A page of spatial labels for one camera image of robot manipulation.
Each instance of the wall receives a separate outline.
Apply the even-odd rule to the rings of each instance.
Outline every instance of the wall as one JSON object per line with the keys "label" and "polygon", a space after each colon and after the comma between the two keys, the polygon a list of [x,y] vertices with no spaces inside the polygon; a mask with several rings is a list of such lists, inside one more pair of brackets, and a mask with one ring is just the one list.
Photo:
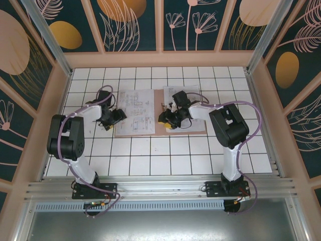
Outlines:
{"label": "wall", "polygon": [[9,240],[45,156],[67,76],[15,1],[0,5],[0,233]]}
{"label": "wall", "polygon": [[321,2],[291,6],[254,72],[279,160],[293,178],[311,227],[321,236]]}
{"label": "wall", "polygon": [[36,2],[74,68],[246,66],[279,1]]}

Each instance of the dark teal wallpaper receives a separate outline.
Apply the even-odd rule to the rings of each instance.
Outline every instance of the dark teal wallpaper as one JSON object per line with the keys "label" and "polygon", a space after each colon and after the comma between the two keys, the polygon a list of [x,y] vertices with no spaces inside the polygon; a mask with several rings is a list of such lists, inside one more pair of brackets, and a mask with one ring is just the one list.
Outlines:
{"label": "dark teal wallpaper", "polygon": [[266,50],[265,50],[265,52],[264,52],[264,54],[263,54],[263,58],[265,58],[266,55],[269,53],[272,45],[274,44],[274,41],[275,41],[276,37],[280,34],[280,32],[281,32],[284,24],[286,23],[286,21],[287,21],[288,18],[290,17],[290,15],[291,15],[291,13],[292,13],[295,5],[297,4],[297,1],[298,1],[298,0],[293,0],[289,11],[287,12],[287,14],[285,15],[285,17],[284,17],[284,19],[283,19],[283,21],[282,21],[282,24],[280,25],[280,27],[279,27],[278,30],[276,31],[275,35],[273,36],[270,44],[267,46],[267,48],[266,48]]}
{"label": "dark teal wallpaper", "polygon": [[154,0],[90,0],[106,52],[155,51]]}
{"label": "dark teal wallpaper", "polygon": [[277,4],[275,0],[237,0],[222,50],[254,50]]}
{"label": "dark teal wallpaper", "polygon": [[308,0],[267,63],[286,107],[321,71],[321,7]]}
{"label": "dark teal wallpaper", "polygon": [[0,90],[0,179],[12,181],[33,120]]}
{"label": "dark teal wallpaper", "polygon": [[164,50],[214,50],[226,3],[165,0]]}
{"label": "dark teal wallpaper", "polygon": [[52,65],[9,0],[0,5],[0,32],[0,77],[37,109]]}
{"label": "dark teal wallpaper", "polygon": [[309,177],[321,175],[321,85],[287,119]]}
{"label": "dark teal wallpaper", "polygon": [[1,213],[2,207],[4,206],[6,197],[7,197],[7,194],[5,192],[0,192],[0,213]]}
{"label": "dark teal wallpaper", "polygon": [[321,207],[321,188],[315,189],[314,191],[315,191],[316,198],[319,201],[319,205]]}

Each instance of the cable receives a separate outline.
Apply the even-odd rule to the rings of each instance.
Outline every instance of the cable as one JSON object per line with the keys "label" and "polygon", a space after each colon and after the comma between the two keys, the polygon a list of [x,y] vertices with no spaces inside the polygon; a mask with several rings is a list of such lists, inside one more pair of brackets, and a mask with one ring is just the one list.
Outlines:
{"label": "cable", "polygon": [[72,174],[76,177],[77,180],[81,181],[82,183],[84,183],[85,185],[87,185],[88,187],[90,187],[90,188],[92,188],[92,189],[95,189],[95,190],[100,191],[100,192],[104,192],[104,193],[106,193],[107,195],[108,195],[108,193],[109,193],[109,194],[114,194],[114,195],[117,196],[116,200],[115,200],[108,208],[106,208],[106,210],[100,212],[99,214],[97,214],[97,215],[95,215],[95,216],[90,216],[90,215],[88,215],[87,211],[85,211],[87,217],[91,217],[91,218],[99,217],[99,216],[105,214],[109,209],[111,209],[111,208],[116,204],[116,202],[119,201],[119,199],[120,199],[120,194],[119,194],[118,192],[112,192],[112,191],[108,191],[108,190],[104,190],[104,189],[95,187],[95,186],[89,184],[88,182],[86,182],[85,180],[83,180],[81,177],[79,177],[79,176],[75,173],[75,171],[73,170],[71,164],[70,164],[68,161],[66,161],[66,160],[62,157],[62,155],[61,155],[61,136],[62,136],[63,128],[64,128],[64,126],[65,126],[65,124],[66,124],[66,122],[67,122],[67,120],[68,120],[69,118],[74,117],[74,116],[77,115],[79,112],[81,112],[81,111],[83,111],[83,110],[85,110],[85,109],[87,109],[87,108],[89,108],[89,107],[96,106],[96,105],[99,105],[99,104],[101,104],[101,103],[104,103],[104,102],[107,101],[109,98],[111,98],[112,92],[113,92],[113,88],[112,88],[112,86],[110,86],[110,85],[105,85],[105,86],[101,87],[101,88],[97,91],[97,93],[96,93],[96,99],[98,99],[99,91],[101,91],[101,90],[102,90],[103,88],[105,88],[105,87],[110,87],[110,88],[111,88],[111,91],[110,91],[110,94],[109,94],[108,97],[106,97],[105,99],[103,99],[103,100],[101,100],[101,101],[99,101],[99,102],[96,102],[96,103],[93,103],[93,104],[87,104],[87,105],[85,105],[84,107],[82,107],[82,108],[76,110],[75,112],[70,113],[68,116],[66,116],[66,118],[65,118],[65,119],[62,121],[62,123],[61,123],[60,129],[59,129],[59,132],[58,132],[58,141],[57,141],[57,142],[58,142],[58,143],[57,143],[57,147],[58,147],[58,156],[59,156],[59,159],[60,159],[62,162],[66,163],[66,164],[68,165],[70,171],[71,171]]}
{"label": "cable", "polygon": [[192,126],[192,121],[191,121],[191,119],[189,119],[189,121],[191,123],[189,127],[184,127],[184,128],[180,127],[180,129],[188,129],[188,128],[190,128]]}
{"label": "cable", "polygon": [[207,99],[205,96],[203,96],[202,94],[199,94],[199,93],[196,93],[196,92],[188,92],[188,93],[186,93],[186,94],[195,94],[195,95],[198,95],[198,96],[200,96],[201,98],[204,98],[205,100],[206,100],[206,102],[204,102],[204,103],[206,103],[206,104],[209,104],[210,103],[210,101],[209,101],[209,99]]}
{"label": "cable", "polygon": [[253,187],[254,187],[254,190],[255,190],[255,199],[254,199],[254,203],[252,204],[252,206],[250,206],[247,210],[245,211],[242,211],[242,212],[236,212],[234,213],[235,215],[239,215],[239,214],[243,214],[243,213],[247,213],[248,211],[250,211],[256,204],[257,202],[257,187],[255,185],[255,183],[253,182],[253,180],[251,178],[249,178],[246,174],[244,174],[242,171],[241,171],[241,168],[240,168],[240,151],[241,151],[241,148],[249,141],[251,140],[253,137],[256,136],[256,134],[260,131],[261,129],[261,126],[262,126],[262,114],[260,112],[260,110],[252,103],[249,103],[249,102],[246,102],[246,101],[242,101],[242,100],[237,100],[237,101],[231,101],[231,102],[227,102],[227,103],[224,103],[224,104],[201,104],[202,106],[205,106],[205,107],[213,107],[213,108],[222,108],[223,106],[225,105],[229,105],[229,104],[247,104],[249,106],[251,106],[252,108],[255,109],[255,111],[257,112],[258,116],[259,116],[259,125],[257,127],[257,129],[255,130],[255,132],[249,137],[247,138],[244,142],[242,142],[237,150],[237,154],[236,154],[236,167],[237,167],[237,170],[238,172],[243,175],[247,180],[249,180],[250,183],[252,183]]}

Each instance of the paper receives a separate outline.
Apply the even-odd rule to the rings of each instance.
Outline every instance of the paper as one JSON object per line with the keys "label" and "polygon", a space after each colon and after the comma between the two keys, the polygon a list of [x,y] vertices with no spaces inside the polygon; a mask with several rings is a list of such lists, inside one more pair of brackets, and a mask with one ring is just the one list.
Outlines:
{"label": "paper", "polygon": [[127,118],[116,124],[116,136],[155,134],[154,90],[121,90],[117,108]]}
{"label": "paper", "polygon": [[[196,92],[199,93],[199,87],[195,86],[164,86],[164,104],[169,107],[169,103],[173,102],[173,94],[183,90],[185,93]],[[198,95],[189,94],[188,98],[191,102],[194,100],[201,100]],[[205,123],[201,119],[192,119],[192,125],[188,119],[185,119],[181,123],[181,128],[176,128],[174,130],[166,129],[168,133],[178,133],[178,132],[202,132],[205,131]]]}

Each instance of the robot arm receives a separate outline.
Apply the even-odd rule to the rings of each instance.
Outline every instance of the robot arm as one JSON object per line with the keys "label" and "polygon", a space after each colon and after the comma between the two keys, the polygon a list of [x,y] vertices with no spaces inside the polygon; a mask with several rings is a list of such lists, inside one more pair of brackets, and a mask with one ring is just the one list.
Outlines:
{"label": "robot arm", "polygon": [[239,146],[246,140],[249,128],[234,104],[226,106],[205,105],[198,101],[190,102],[187,94],[180,91],[173,95],[174,103],[172,110],[167,109],[158,119],[172,129],[179,128],[181,121],[186,118],[203,119],[211,122],[216,138],[223,146],[224,167],[221,174],[222,185],[225,190],[232,189],[237,183],[243,181],[239,173],[237,163],[237,152]]}

